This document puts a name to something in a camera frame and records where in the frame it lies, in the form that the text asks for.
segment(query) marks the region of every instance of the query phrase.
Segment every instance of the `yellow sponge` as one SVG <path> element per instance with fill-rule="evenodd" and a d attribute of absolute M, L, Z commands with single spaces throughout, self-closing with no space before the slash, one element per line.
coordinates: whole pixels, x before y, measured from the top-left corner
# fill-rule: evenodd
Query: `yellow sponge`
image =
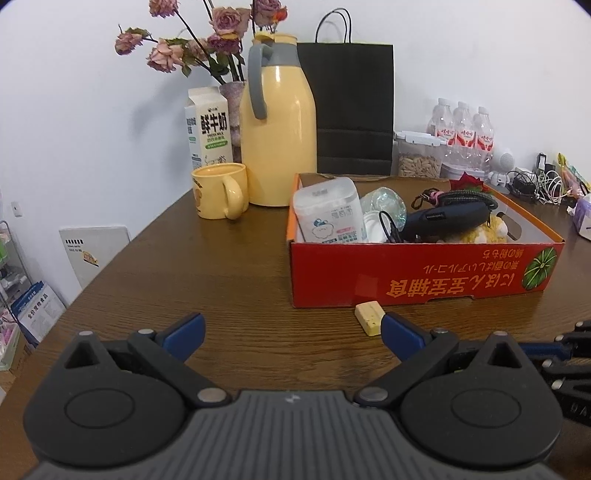
<path fill-rule="evenodd" d="M 379 327 L 385 312 L 377 301 L 367 301 L 355 307 L 355 316 L 370 337 L 379 335 Z"/>

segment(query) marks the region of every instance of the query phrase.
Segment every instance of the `watermelon graphic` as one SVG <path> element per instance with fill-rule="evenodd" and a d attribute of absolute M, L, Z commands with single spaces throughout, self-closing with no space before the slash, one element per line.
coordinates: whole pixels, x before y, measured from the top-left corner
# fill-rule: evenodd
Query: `watermelon graphic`
<path fill-rule="evenodd" d="M 521 284 L 526 290 L 542 285 L 544 280 L 550 276 L 558 254 L 553 247 L 543 249 L 527 266 L 523 274 Z"/>

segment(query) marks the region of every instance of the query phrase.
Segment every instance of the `white wall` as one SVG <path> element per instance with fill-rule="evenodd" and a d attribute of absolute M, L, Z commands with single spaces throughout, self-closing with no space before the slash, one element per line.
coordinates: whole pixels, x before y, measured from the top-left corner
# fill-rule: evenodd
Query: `white wall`
<path fill-rule="evenodd" d="M 155 37 L 182 29 L 177 18 L 151 18 L 147 3 L 13 0 L 0 12 L 4 215 L 35 279 L 67 302 L 80 287 L 58 228 L 126 225 L 133 237 L 190 187 L 183 102 L 187 88 L 209 79 L 149 69 L 149 46 L 128 57 L 113 50 L 117 23 Z M 561 151 L 591 179 L 591 17 L 573 0 L 287 5 L 281 29 L 303 41 L 324 12 L 344 6 L 354 41 L 393 43 L 398 129 L 423 129 L 438 96 L 465 100 L 489 108 L 498 139 L 519 164 L 531 166 L 539 151 L 549 158 Z M 180 8 L 196 32 L 209 32 L 199 0 Z M 342 32 L 335 17 L 320 39 Z M 23 217 L 10 213 L 13 200 Z"/>

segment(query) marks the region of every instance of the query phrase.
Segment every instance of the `white board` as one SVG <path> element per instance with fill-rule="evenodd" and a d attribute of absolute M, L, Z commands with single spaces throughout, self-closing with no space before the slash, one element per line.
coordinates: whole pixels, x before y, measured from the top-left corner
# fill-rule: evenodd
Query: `white board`
<path fill-rule="evenodd" d="M 82 288 L 129 243 L 124 226 L 64 228 L 60 236 Z"/>

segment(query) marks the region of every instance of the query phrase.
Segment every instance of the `yellow plush toy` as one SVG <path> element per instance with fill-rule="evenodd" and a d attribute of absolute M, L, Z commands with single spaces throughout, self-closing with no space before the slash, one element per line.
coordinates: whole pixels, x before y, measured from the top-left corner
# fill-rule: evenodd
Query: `yellow plush toy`
<path fill-rule="evenodd" d="M 506 223 L 500 217 L 491 215 L 491 226 L 483 223 L 474 230 L 449 236 L 440 242 L 445 244 L 505 244 L 508 232 Z"/>

